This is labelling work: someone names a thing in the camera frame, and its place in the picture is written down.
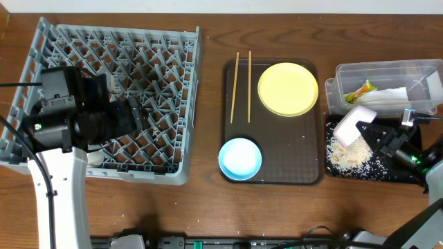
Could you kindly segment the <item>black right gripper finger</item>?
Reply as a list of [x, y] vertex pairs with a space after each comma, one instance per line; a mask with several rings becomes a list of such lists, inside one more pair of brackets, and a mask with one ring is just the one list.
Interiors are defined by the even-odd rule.
[[383, 138], [391, 132], [391, 127], [358, 121], [356, 128], [364, 138]]
[[387, 154], [388, 153], [388, 141], [386, 139], [369, 139], [366, 140], [367, 144], [371, 150], [376, 154]]

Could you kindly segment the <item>pile of rice scraps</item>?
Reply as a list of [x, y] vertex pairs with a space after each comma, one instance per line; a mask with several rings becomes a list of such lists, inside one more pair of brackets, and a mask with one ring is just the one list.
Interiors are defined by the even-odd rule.
[[325, 165], [328, 174], [343, 178], [377, 180], [388, 173], [386, 164], [361, 136], [347, 148], [332, 136], [327, 141]]

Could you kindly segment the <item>pink white bowl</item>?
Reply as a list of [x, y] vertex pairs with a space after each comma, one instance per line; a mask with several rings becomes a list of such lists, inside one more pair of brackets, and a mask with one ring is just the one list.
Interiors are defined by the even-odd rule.
[[336, 125], [333, 135], [342, 147], [347, 148], [361, 135], [357, 122], [372, 122], [376, 116], [376, 111], [357, 105]]

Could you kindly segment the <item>white napkin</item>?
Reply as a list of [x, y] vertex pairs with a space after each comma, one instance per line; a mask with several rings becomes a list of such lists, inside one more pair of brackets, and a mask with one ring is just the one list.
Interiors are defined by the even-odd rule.
[[410, 106], [406, 87], [371, 91], [356, 100], [357, 105], [370, 107], [394, 106], [404, 108]]

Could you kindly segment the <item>yellow green snack wrapper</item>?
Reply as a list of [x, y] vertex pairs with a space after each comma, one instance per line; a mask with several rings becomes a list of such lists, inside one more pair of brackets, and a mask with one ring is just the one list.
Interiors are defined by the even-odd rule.
[[359, 98], [362, 98], [364, 95], [376, 91], [377, 89], [378, 88], [373, 86], [371, 81], [367, 79], [359, 89], [345, 95], [345, 101], [350, 104], [355, 104]]

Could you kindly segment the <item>white cup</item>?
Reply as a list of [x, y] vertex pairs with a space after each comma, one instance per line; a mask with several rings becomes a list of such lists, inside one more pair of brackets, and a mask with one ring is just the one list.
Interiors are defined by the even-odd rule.
[[105, 155], [100, 151], [95, 151], [87, 154], [87, 167], [99, 167], [105, 160]]

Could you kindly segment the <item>light blue bowl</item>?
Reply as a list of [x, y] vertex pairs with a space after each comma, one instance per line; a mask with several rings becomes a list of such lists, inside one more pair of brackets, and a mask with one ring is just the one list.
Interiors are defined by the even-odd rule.
[[218, 163], [221, 172], [228, 179], [246, 181], [259, 172], [262, 166], [262, 153], [253, 141], [234, 138], [222, 145]]

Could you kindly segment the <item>wooden chopstick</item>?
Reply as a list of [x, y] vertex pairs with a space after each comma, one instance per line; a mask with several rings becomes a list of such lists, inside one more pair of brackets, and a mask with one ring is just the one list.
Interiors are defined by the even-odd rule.
[[252, 72], [251, 71], [252, 71], [252, 51], [250, 50], [248, 52], [248, 102], [247, 102], [248, 123], [251, 122], [251, 85], [252, 85], [252, 77], [251, 77]]
[[237, 91], [237, 78], [238, 78], [238, 68], [239, 68], [239, 56], [240, 52], [236, 52], [236, 58], [235, 58], [235, 74], [234, 74], [234, 81], [233, 81], [233, 94], [232, 94], [232, 102], [231, 102], [231, 111], [230, 111], [230, 123], [233, 123], [233, 117], [235, 112], [235, 100], [236, 100], [236, 91]]

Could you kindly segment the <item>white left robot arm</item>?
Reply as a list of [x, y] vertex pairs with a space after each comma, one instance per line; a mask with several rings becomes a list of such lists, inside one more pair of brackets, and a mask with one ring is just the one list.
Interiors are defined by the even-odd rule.
[[34, 183], [40, 248], [91, 248], [86, 204], [88, 155], [145, 128], [133, 97], [110, 100], [109, 78], [85, 68], [41, 71], [43, 100], [21, 121]]

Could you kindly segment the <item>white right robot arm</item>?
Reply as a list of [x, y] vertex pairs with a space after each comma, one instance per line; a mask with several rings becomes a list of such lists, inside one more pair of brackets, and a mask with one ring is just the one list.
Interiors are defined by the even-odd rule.
[[434, 248], [442, 243], [442, 137], [419, 150], [409, 142], [415, 126], [398, 130], [359, 121], [356, 128], [374, 153], [410, 173], [426, 197], [426, 207], [388, 235], [381, 247]]

